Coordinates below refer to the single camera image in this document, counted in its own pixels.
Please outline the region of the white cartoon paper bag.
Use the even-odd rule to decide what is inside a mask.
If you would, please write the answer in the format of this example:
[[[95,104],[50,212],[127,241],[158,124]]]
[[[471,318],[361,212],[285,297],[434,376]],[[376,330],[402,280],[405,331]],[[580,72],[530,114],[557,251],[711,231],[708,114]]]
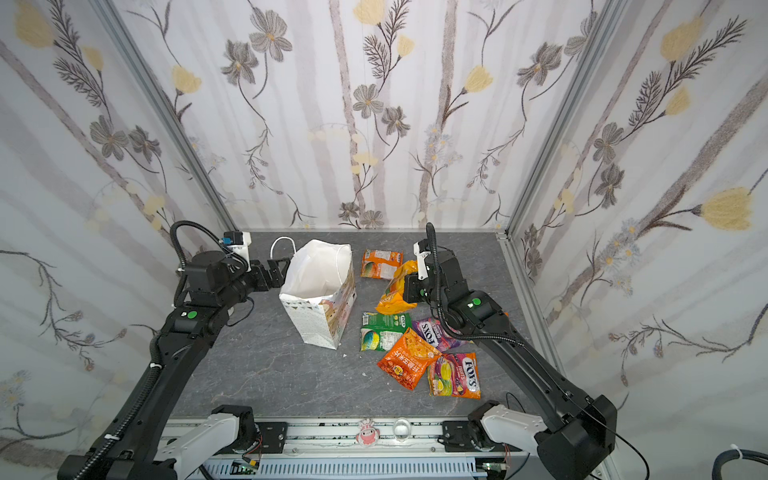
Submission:
[[[336,350],[357,298],[351,246],[317,239],[291,245],[279,300],[304,343]]]

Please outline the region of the yellow orange snack bag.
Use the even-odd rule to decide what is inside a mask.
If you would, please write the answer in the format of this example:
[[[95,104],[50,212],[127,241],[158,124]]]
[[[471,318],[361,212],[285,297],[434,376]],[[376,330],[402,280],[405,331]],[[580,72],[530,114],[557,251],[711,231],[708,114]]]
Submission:
[[[405,299],[405,280],[407,275],[417,272],[418,266],[415,260],[407,261],[397,267],[393,279],[376,306],[376,312],[383,315],[396,315],[415,308],[416,303],[409,303]]]

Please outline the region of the orange corn snack bag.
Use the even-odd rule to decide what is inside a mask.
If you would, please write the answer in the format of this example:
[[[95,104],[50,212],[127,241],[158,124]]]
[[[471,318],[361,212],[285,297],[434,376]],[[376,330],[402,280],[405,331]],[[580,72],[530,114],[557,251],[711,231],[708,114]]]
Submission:
[[[377,366],[404,388],[413,391],[441,352],[409,328],[377,362]]]

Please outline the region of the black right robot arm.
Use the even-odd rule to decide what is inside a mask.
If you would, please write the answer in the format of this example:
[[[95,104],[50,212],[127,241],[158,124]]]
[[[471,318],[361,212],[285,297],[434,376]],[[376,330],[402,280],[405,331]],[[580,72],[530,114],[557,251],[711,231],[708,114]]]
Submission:
[[[446,333],[488,353],[533,400],[538,415],[487,402],[471,422],[491,442],[508,444],[540,459],[555,479],[586,479],[616,448],[618,410],[593,397],[552,366],[514,328],[486,292],[471,289],[455,253],[439,245],[435,227],[414,246],[418,271],[405,280],[409,303],[426,303]]]

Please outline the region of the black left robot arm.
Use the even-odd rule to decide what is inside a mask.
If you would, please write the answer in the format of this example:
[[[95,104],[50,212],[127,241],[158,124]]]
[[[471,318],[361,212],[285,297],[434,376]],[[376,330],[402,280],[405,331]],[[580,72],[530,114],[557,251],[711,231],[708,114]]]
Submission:
[[[160,452],[167,421],[227,326],[231,309],[254,292],[282,287],[290,260],[251,260],[248,233],[227,231],[217,237],[190,220],[175,222],[169,236],[180,271],[173,310],[150,340],[148,365],[119,413],[87,453],[64,460],[60,479],[186,479],[219,451],[247,448],[255,440],[251,408],[223,407],[213,414],[216,426],[231,427],[224,440],[215,440],[206,428],[204,452],[191,453],[186,440],[174,442],[169,455]]]

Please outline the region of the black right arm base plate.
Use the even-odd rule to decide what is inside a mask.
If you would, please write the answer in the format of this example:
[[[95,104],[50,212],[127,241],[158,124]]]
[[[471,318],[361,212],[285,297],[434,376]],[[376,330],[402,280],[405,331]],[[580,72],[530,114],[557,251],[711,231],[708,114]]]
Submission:
[[[477,421],[444,420],[441,428],[438,442],[449,453],[520,452],[519,448],[492,441]]]

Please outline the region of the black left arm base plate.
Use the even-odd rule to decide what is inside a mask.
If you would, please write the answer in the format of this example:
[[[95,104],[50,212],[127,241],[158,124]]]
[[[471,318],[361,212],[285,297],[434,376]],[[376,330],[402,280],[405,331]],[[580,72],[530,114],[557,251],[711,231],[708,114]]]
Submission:
[[[287,422],[256,423],[258,442],[256,452],[261,454],[282,454],[287,439]]]

